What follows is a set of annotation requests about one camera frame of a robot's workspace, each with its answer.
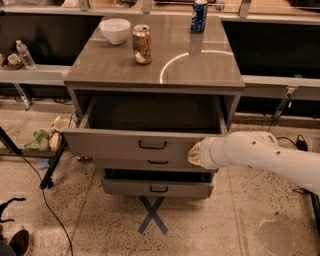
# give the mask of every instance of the drawer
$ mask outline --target drawer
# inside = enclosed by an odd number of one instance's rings
[[[200,166],[191,164],[189,161],[181,162],[174,160],[123,160],[109,158],[94,158],[98,169],[132,169],[132,170],[166,170],[177,172],[211,172]]]
[[[165,175],[164,172],[160,175],[155,172],[110,172],[112,174],[102,180],[107,194],[208,198],[213,190],[213,175],[209,173],[179,173],[177,176],[177,173],[170,172]]]
[[[176,168],[190,166],[195,143],[225,132],[218,96],[124,94],[92,97],[80,128],[64,135],[78,156]]]

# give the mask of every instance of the table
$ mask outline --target table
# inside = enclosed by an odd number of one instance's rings
[[[65,78],[81,119],[71,151],[104,171],[106,193],[206,198],[214,173],[188,162],[192,146],[226,134],[244,83],[218,17],[191,34],[191,16],[107,15],[147,24],[152,62],[135,63],[132,38],[97,28]]]

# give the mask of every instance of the drawer handle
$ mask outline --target drawer handle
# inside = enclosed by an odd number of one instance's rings
[[[160,161],[151,161],[151,160],[148,160],[148,163],[149,163],[149,164],[168,164],[169,161],[162,161],[162,162],[160,162]]]
[[[164,190],[153,189],[152,186],[150,186],[150,192],[153,192],[153,193],[166,193],[166,192],[168,192],[168,186],[166,186],[166,188]]]
[[[163,150],[167,147],[167,142],[163,142],[163,145],[160,146],[150,146],[144,143],[142,140],[139,140],[139,147],[143,149],[155,149],[155,150]]]

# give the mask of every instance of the blue can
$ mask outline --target blue can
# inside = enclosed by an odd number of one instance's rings
[[[202,33],[206,27],[206,19],[208,12],[207,0],[195,0],[193,3],[191,31]]]

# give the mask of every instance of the shelf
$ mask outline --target shelf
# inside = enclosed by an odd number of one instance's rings
[[[36,70],[22,68],[14,71],[0,71],[1,83],[41,84],[64,86],[64,76],[70,66],[37,65]]]
[[[294,87],[292,99],[320,100],[320,79],[249,75],[243,75],[242,79],[245,97],[282,98],[288,87]]]

